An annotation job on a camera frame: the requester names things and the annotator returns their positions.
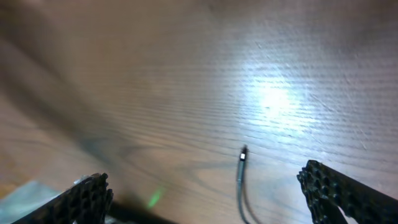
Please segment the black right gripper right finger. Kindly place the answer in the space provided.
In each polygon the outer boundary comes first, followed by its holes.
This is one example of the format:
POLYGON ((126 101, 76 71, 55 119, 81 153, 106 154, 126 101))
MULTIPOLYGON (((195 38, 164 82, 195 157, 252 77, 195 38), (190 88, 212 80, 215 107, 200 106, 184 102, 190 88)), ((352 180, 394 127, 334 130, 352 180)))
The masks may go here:
POLYGON ((397 200, 318 161, 298 173, 314 224, 397 224, 397 200))

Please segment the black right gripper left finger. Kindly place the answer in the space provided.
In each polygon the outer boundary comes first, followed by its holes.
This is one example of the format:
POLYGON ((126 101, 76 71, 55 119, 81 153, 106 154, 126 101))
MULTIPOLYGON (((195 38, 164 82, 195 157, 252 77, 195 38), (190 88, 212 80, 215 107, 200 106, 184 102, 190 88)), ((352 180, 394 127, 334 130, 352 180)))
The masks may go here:
POLYGON ((90 175, 12 224, 104 224, 113 200, 107 178, 90 175))

